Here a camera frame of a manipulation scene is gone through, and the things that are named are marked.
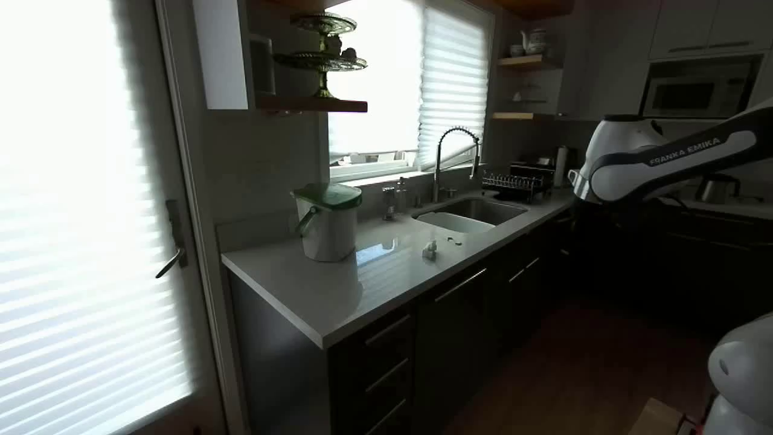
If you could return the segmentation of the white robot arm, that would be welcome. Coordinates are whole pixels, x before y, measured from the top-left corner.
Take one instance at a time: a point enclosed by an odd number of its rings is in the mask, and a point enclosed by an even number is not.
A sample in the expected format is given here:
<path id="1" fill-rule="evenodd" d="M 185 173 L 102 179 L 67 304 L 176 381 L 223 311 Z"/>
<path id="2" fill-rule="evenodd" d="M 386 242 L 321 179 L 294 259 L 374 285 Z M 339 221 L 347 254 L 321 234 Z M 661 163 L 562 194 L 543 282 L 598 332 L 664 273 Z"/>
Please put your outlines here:
<path id="1" fill-rule="evenodd" d="M 637 131 L 637 124 L 640 117 L 608 117 L 597 124 L 582 167 L 571 172 L 577 201 L 631 204 L 711 169 L 765 159 L 773 101 L 763 99 L 676 141 L 667 141 L 658 129 Z M 714 398 L 704 435 L 773 435 L 773 315 L 724 334 L 708 356 L 708 378 Z"/>

